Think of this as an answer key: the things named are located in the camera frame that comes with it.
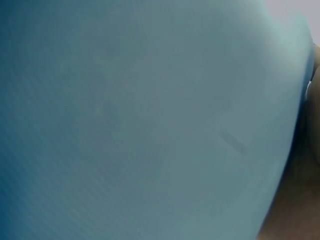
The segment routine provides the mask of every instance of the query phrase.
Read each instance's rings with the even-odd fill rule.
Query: hand
[[[258,240],[320,239],[320,48],[292,151]]]

